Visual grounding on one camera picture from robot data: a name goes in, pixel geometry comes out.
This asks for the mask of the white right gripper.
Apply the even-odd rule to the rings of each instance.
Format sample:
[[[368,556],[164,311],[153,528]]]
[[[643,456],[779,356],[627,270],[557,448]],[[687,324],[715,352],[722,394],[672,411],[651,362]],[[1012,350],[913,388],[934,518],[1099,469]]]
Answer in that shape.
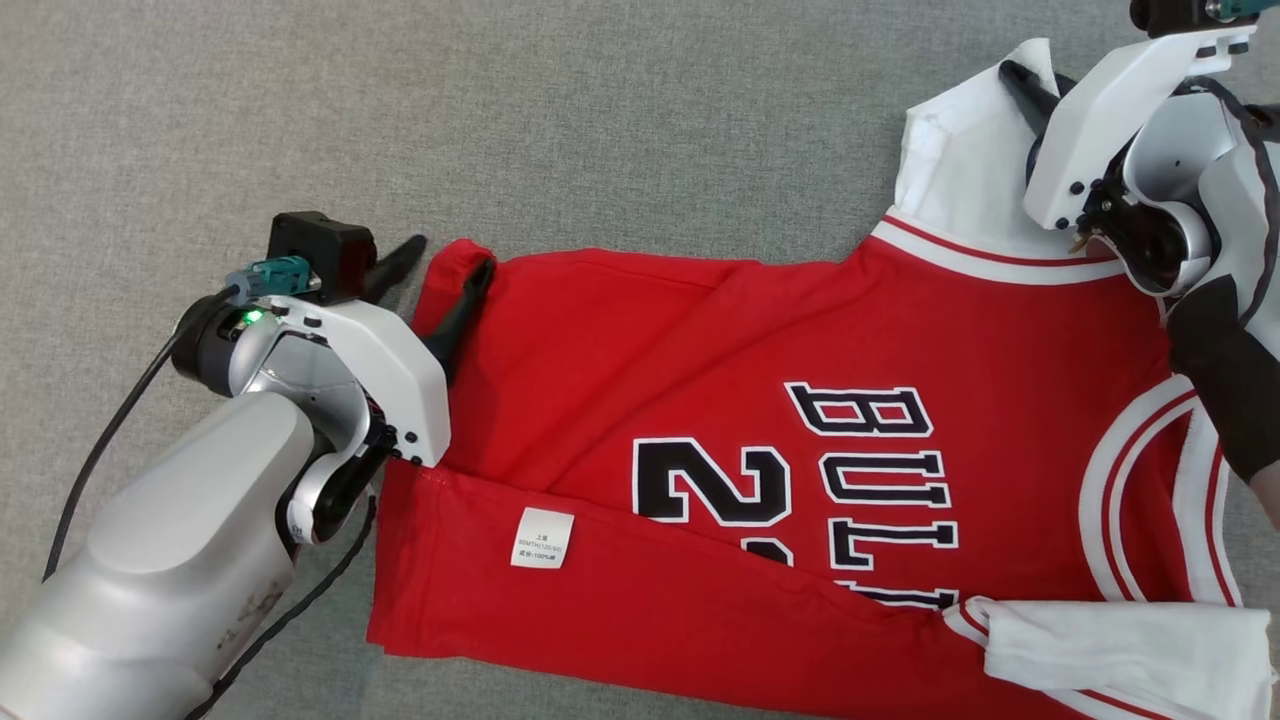
[[[1078,85],[1056,72],[1050,88],[1020,61],[1001,61],[998,78],[1023,120],[1044,133],[1027,184],[1028,217],[1046,229],[1075,225],[1092,182],[1175,88],[1189,76],[1229,69],[1231,46],[1249,45],[1256,31],[1221,26],[1132,44],[1103,56]]]

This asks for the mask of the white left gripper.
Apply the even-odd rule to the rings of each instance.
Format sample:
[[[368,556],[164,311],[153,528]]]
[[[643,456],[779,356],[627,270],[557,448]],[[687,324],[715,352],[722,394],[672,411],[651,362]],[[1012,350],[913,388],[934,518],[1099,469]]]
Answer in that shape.
[[[280,309],[262,360],[262,389],[283,395],[348,448],[380,410],[396,429],[402,457],[435,466],[451,445],[447,386],[461,348],[483,311],[497,270],[485,258],[465,278],[460,296],[425,343],[394,313],[375,305],[404,283],[428,237],[415,234],[375,261],[365,275],[365,301],[319,306],[289,296],[269,297]]]

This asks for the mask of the red and white basketball jersey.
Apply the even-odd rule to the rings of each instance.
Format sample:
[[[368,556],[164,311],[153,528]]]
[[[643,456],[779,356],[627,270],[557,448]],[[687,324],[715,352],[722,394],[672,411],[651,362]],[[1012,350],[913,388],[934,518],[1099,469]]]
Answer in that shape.
[[[845,259],[492,270],[452,441],[387,469],[367,637],[838,720],[1270,720],[1270,614],[1158,301],[1021,210],[996,69],[913,108]]]

